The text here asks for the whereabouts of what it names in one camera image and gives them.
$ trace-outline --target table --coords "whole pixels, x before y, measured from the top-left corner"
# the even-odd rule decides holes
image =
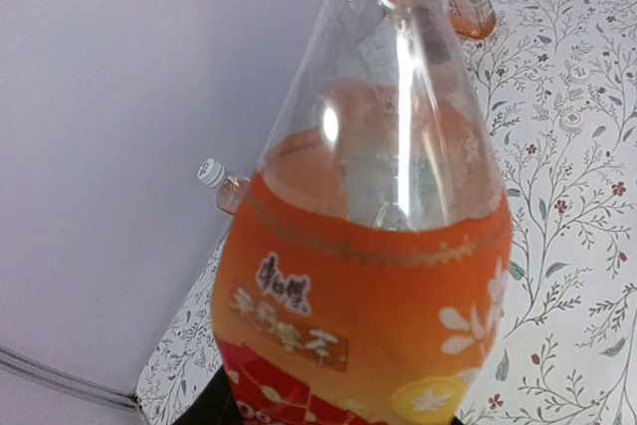
[[[462,48],[515,225],[499,340],[467,424],[637,425],[637,0],[492,0]],[[220,367],[209,298],[225,239],[139,377],[152,425]]]

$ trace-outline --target green leaf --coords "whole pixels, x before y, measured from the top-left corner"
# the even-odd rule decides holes
[[[634,129],[635,129],[635,127],[633,126],[633,127],[632,127],[632,128],[630,128],[628,131],[626,131],[626,132],[624,133],[624,136],[621,138],[621,139],[622,139],[622,141],[626,141],[626,140],[630,137],[630,135],[631,135],[631,134],[633,134],[633,130],[634,130]]]
[[[496,380],[499,382],[504,382],[507,380],[507,376],[509,375],[509,355],[507,354],[507,350],[505,349],[505,356],[502,357],[500,363],[498,364],[498,368],[496,369]]]
[[[621,352],[621,349],[624,348],[624,345],[626,345],[626,339],[624,337],[621,337],[615,345],[607,348],[606,350],[601,352],[601,354],[606,355],[607,357],[614,357],[619,352]]]
[[[606,131],[606,126],[604,125],[598,126],[597,129],[595,130],[595,133],[593,134],[593,138],[596,138],[597,136],[602,134],[604,131]]]
[[[522,267],[518,263],[514,263],[511,261],[511,266],[509,267],[509,273],[511,277],[516,281],[521,281],[527,275],[527,272],[522,269]]]
[[[546,203],[541,198],[539,198],[539,214],[541,214],[541,219],[546,219]]]
[[[548,270],[546,271],[546,278],[550,278],[553,274],[555,274],[560,269],[564,269],[566,266],[568,266],[566,263],[560,262],[551,264],[550,268],[548,268]]]

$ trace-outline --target bottle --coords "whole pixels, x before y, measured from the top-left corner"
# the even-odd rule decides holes
[[[239,173],[227,171],[214,158],[206,159],[197,170],[197,179],[217,195],[217,207],[233,215],[250,189],[250,180]]]
[[[512,224],[445,1],[324,1],[211,301],[246,425],[448,425],[489,355]]]
[[[496,28],[491,0],[448,0],[451,22],[461,37],[482,40]]]

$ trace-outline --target white bottle cap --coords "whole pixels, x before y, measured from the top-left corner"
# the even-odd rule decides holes
[[[584,126],[584,118],[578,112],[572,111],[559,119],[559,125],[565,131],[578,132]]]
[[[197,171],[197,179],[209,188],[216,188],[226,175],[226,167],[213,158],[206,159]]]
[[[574,84],[584,85],[590,79],[590,71],[586,67],[571,67],[568,76]]]

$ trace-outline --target bottle label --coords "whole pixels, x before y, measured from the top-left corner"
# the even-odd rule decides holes
[[[389,232],[282,200],[257,174],[213,329],[246,425],[448,424],[502,314],[512,227]]]

